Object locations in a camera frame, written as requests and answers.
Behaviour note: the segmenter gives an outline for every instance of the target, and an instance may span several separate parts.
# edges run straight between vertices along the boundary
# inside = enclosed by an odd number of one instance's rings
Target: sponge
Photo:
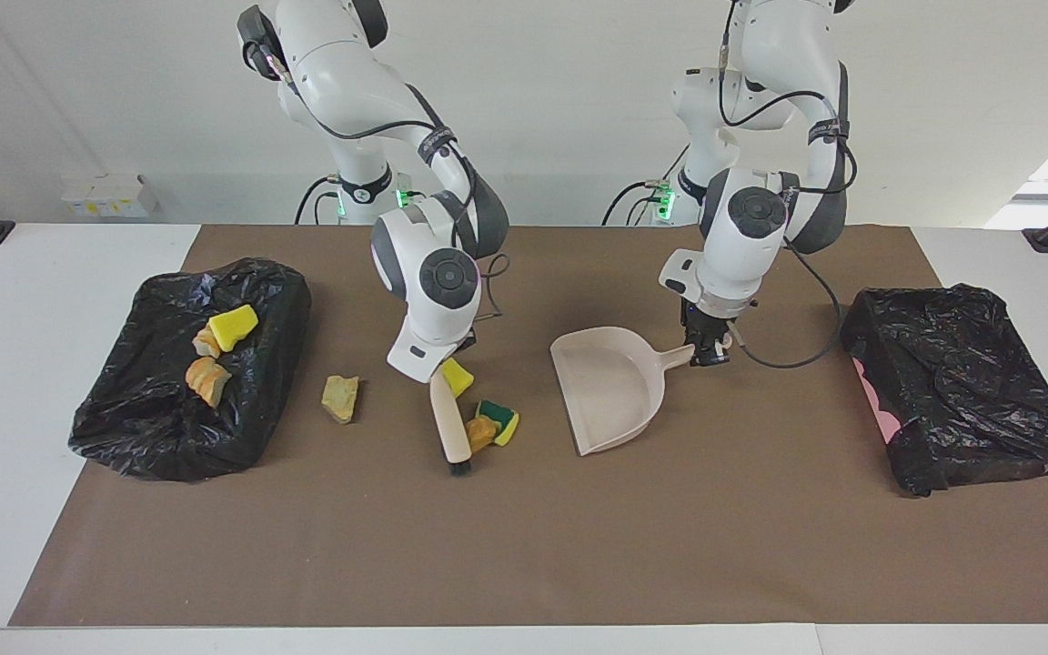
[[[442,362],[439,370],[444,374],[444,379],[447,380],[447,386],[451,387],[452,394],[455,397],[463,395],[463,391],[471,389],[472,383],[475,383],[475,376],[472,376],[471,373],[466,372],[466,369],[463,369],[454,359]]]
[[[486,416],[495,420],[496,423],[500,423],[500,432],[496,434],[496,439],[492,440],[492,443],[499,446],[506,446],[507,442],[512,440],[516,428],[520,427],[521,423],[521,415],[517,414],[515,410],[508,410],[507,407],[500,407],[486,399],[479,401],[479,407],[475,408],[475,415]]]
[[[248,336],[257,326],[258,312],[253,311],[253,306],[246,304],[209,319],[209,329],[213,331],[217,345],[224,352],[232,352],[233,347]]]

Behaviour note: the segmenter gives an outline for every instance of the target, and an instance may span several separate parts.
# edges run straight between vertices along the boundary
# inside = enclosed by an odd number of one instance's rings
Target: brown mat
[[[795,372],[740,353],[674,370],[643,436],[574,455],[548,345],[610,324],[678,345],[657,272],[698,232],[512,232],[495,282],[508,319],[461,356],[478,377],[462,410],[492,398],[521,428],[466,479],[449,477],[425,388],[384,364],[403,308],[367,239],[201,230],[188,270],[265,256],[311,283],[278,434],[257,468],[199,485],[87,465],[10,625],[1048,623],[1048,479],[901,497],[838,348]],[[813,259],[845,301],[937,285],[902,228],[849,228]],[[787,254],[760,298],[743,332],[762,354],[827,339],[827,301]],[[332,373],[365,377],[355,425],[318,405]]]

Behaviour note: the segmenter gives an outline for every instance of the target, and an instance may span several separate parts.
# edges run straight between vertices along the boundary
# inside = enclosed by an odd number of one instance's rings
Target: white box
[[[113,193],[116,212],[124,218],[148,218],[158,204],[146,183],[123,183]]]
[[[99,213],[91,213],[87,210],[87,196],[91,196],[91,183],[69,183],[59,199],[63,200],[64,206],[71,212],[71,216],[84,218],[99,216]]]
[[[115,187],[95,187],[87,196],[87,211],[100,218],[119,218],[121,208],[115,203]]]

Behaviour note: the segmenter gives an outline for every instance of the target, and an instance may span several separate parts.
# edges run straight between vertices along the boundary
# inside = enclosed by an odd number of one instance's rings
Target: pink paper
[[[900,428],[900,420],[892,415],[891,411],[880,409],[880,399],[876,395],[876,390],[872,388],[872,383],[868,381],[868,377],[865,377],[865,365],[856,357],[852,357],[851,362],[856,365],[856,373],[859,374],[859,381],[865,386],[865,395],[868,396],[868,402],[872,406],[872,414],[876,415],[880,435],[885,436],[885,443],[892,443],[892,437],[897,434]]]

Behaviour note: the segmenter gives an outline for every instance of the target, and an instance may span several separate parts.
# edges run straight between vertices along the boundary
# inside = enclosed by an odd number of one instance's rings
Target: white table
[[[0,652],[1048,652],[1048,626],[5,630],[83,465],[66,449],[71,415],[134,289],[178,270],[197,232],[20,224],[0,247]],[[1048,378],[1048,257],[1014,232],[934,228],[916,237],[944,285],[968,282],[1006,299]]]

